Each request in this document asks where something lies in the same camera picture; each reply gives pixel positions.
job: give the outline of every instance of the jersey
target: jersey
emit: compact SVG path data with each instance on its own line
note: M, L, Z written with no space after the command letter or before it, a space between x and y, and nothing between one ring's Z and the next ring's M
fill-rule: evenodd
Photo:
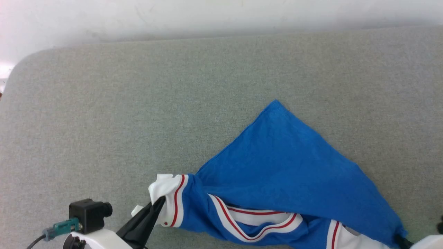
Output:
M159 175L149 192L166 196L163 226L240 244L383 248L406 235L358 165L277 100L195 175Z

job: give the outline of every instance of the red stripe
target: red stripe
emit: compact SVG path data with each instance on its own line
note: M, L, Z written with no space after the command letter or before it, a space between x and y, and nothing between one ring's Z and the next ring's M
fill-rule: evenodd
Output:
M334 249L335 247L335 236L337 235L338 226L340 225L340 222L336 222L334 233L332 234L332 247L331 249Z
M175 225L175 221L177 220L177 214L179 212L178 204L177 204L177 194L179 192L179 189L183 186L184 182L185 182L185 176L182 175L182 182L180 183L180 186L177 188L177 190L175 191L175 194L174 194L175 213L174 213L174 219L172 220L172 223L171 223L170 226L174 226Z
M292 217L292 218L291 218L286 224L283 224L283 225L281 225L281 226L267 227L267 228L263 229L263 230L260 232L260 234L259 234L256 238L251 239L251 238L246 237L243 233L240 232L240 230L234 225L234 222L231 220L231 218L229 218L229 215L228 215L228 213L226 212L226 209L225 209L225 207L223 206L222 201L221 201L217 196L215 196L215 198L217 199L218 203L220 204L221 209L223 210L223 213L225 214L225 216L226 216L226 218L228 219L229 223L231 223L232 227L234 227L234 229L235 229L235 230L236 230L236 231L237 231L237 232L238 232L243 238L245 238L246 240L250 240L250 241L252 241L252 240L256 240L256 239L260 238L261 235L263 235L263 233L264 233L266 230L268 230L268 229L271 229L271 228L279 229L279 228L287 227L289 224L291 224L291 223L294 221L295 217L297 216L297 214L295 214L295 215L294 215L294 216L293 216L293 217Z
M253 211L253 210L238 210L238 209L234 209L232 207L228 207L228 210L230 211L234 211L234 212L238 212L238 213L242 213L242 214L253 214L253 215L270 215L270 214L281 214L284 212L280 212L280 211L271 211L271 212L258 212L258 211Z

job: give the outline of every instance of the gray fabric surface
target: gray fabric surface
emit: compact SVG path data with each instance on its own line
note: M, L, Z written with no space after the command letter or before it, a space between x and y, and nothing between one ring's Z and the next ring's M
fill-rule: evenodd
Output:
M43 51L0 102L0 248L25 248L83 198L116 230L157 173L196 172L273 99L357 162L410 239L443 214L443 27ZM59 249L64 238L35 248ZM156 228L153 249L248 248Z

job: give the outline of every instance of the teal connector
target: teal connector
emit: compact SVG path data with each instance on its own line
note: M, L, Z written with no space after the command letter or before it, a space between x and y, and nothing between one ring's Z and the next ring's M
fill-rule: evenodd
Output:
M77 218L72 218L63 222L55 223L52 227L43 230L43 234L46 235L45 241L53 240L55 237L68 234L73 231L79 231L82 229L82 225L78 222Z

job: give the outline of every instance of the blue and white jersey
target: blue and white jersey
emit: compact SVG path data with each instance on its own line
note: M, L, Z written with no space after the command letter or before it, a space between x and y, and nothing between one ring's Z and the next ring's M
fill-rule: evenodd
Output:
M163 226L240 244L365 249L406 235L358 165L278 101L195 175L159 175L149 192L166 196Z

